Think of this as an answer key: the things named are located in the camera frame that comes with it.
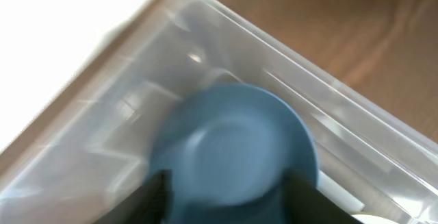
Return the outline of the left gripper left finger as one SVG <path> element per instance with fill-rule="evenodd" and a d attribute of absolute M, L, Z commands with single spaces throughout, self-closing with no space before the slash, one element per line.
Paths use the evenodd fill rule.
<path fill-rule="evenodd" d="M 160 224 L 168 218 L 173 200 L 172 171 L 161 170 L 94 224 Z"/>

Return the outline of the clear plastic storage container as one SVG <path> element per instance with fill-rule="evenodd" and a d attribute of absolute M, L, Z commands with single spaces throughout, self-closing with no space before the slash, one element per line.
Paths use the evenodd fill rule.
<path fill-rule="evenodd" d="M 297 111 L 359 213 L 437 222 L 436 143 L 216 0 L 166 0 L 3 152 L 1 222 L 93 222 L 142 183 L 172 107 L 230 82 Z"/>

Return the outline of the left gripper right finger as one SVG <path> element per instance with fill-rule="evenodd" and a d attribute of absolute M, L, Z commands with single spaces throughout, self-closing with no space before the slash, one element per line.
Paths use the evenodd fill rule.
<path fill-rule="evenodd" d="M 287 171 L 283 176 L 282 204 L 285 223 L 361 224 L 293 171 Z"/>

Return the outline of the dark blue bowl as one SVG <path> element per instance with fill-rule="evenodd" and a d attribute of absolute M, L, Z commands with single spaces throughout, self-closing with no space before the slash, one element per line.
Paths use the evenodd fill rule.
<path fill-rule="evenodd" d="M 150 174 L 171 173 L 169 223 L 282 223 L 286 171 L 319 181 L 313 138 L 286 102 L 221 84 L 177 104 L 155 137 Z"/>

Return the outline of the grey small bowl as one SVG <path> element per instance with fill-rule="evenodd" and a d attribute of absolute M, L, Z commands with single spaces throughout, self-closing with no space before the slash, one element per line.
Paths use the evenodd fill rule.
<path fill-rule="evenodd" d="M 371 214 L 353 214 L 352 217 L 362 224 L 398 224 L 395 221 Z"/>

